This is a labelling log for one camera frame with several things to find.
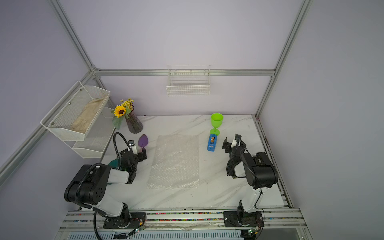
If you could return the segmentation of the blue tape dispenser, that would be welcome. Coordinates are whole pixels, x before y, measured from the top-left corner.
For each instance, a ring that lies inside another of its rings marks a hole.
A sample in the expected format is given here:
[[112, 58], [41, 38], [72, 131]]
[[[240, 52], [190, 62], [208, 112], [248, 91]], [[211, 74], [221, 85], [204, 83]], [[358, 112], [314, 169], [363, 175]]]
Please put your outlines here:
[[209, 141], [207, 145], [207, 150], [210, 152], [214, 152], [216, 149], [216, 144], [217, 144], [217, 138], [218, 136], [215, 134], [210, 134], [209, 136]]

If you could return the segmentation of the green plastic wine glass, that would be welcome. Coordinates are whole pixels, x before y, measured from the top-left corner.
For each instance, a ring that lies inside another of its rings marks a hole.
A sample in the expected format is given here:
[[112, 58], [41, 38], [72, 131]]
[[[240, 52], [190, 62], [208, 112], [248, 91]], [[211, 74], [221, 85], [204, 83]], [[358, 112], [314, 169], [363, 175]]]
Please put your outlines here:
[[214, 113], [211, 115], [211, 124], [212, 124], [212, 129], [210, 130], [210, 134], [219, 136], [220, 135], [220, 130], [219, 127], [223, 123], [224, 116], [220, 113]]

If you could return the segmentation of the clear bubble wrap sheet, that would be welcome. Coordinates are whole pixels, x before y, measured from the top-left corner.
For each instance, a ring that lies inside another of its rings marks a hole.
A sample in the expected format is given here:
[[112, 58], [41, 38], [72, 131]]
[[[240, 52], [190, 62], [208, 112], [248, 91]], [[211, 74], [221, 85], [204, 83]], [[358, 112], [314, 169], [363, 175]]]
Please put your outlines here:
[[199, 180], [199, 137], [160, 135], [147, 188], [190, 189], [197, 187]]

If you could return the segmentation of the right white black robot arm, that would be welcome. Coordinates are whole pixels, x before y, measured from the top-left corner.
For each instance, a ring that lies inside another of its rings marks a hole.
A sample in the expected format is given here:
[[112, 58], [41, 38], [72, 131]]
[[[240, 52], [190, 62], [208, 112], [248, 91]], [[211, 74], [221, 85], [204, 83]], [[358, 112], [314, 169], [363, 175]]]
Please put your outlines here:
[[226, 166], [227, 175], [233, 179], [245, 178], [252, 187], [240, 200], [244, 212], [282, 208], [284, 201], [278, 188], [278, 173], [265, 152], [251, 155], [241, 135], [235, 135], [230, 143], [223, 142], [222, 149], [230, 155]]

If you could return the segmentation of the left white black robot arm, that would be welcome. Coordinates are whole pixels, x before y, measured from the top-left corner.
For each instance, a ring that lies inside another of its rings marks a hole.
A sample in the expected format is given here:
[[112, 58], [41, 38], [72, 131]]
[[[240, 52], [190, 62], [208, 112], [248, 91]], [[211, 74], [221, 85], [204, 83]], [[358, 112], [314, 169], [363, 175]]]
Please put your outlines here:
[[93, 210], [107, 218], [124, 221], [132, 219], [128, 205], [106, 193], [107, 185], [130, 185], [136, 177], [139, 162], [147, 158], [145, 148], [137, 154], [124, 150], [121, 161], [127, 164], [128, 171], [118, 170], [110, 165], [83, 165], [65, 190], [64, 198], [78, 206]]

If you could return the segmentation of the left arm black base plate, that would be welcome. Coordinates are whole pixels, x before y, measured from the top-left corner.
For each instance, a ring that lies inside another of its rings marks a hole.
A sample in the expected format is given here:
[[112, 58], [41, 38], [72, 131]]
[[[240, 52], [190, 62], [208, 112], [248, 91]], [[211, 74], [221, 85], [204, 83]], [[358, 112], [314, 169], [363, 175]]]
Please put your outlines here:
[[104, 229], [137, 229], [144, 225], [147, 214], [144, 212], [130, 213], [127, 219], [123, 217], [106, 217]]

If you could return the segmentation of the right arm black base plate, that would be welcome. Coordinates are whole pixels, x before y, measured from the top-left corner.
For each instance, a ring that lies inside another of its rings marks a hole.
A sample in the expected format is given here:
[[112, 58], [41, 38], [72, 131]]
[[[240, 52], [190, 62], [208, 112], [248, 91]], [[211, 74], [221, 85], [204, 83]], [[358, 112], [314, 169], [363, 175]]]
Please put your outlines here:
[[246, 212], [242, 201], [235, 211], [224, 211], [225, 227], [263, 227], [264, 216], [261, 211]]

